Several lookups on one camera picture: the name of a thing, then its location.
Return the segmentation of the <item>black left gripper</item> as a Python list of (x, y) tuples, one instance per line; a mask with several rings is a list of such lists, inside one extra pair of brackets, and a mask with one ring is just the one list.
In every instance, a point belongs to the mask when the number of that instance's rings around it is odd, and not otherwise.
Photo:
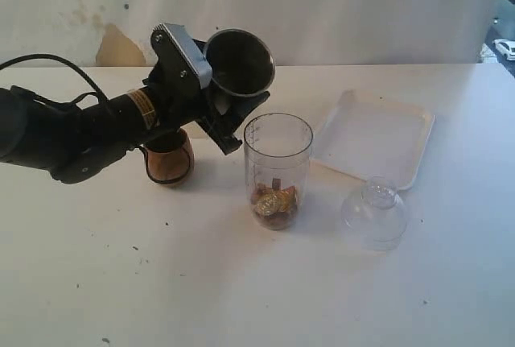
[[(203, 52), (205, 42), (193, 40)], [(188, 96), (165, 82), (163, 71), (158, 66), (158, 57), (155, 66), (142, 83), (143, 91), (154, 107), (154, 120), (146, 132), (146, 137), (156, 138), (196, 120), (224, 155), (239, 149), (242, 141), (235, 136), (237, 129), (258, 106), (269, 98), (268, 92), (260, 93), (255, 97), (220, 96), (219, 93), (208, 92), (205, 100), (204, 92), (207, 88)], [(217, 109), (216, 100), (229, 102), (229, 107), (224, 114)]]

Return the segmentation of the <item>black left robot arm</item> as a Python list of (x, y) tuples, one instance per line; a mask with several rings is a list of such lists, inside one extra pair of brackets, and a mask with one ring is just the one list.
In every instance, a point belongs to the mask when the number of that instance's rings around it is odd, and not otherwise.
[(255, 35), (226, 30), (208, 41), (180, 43), (154, 31), (158, 59), (139, 89), (107, 98), (94, 87), (95, 105), (57, 102), (28, 89), (1, 91), (1, 161), (47, 171), (76, 184), (122, 159), (182, 145), (180, 129), (197, 123), (225, 154), (241, 146), (235, 133), (269, 97), (275, 64)]

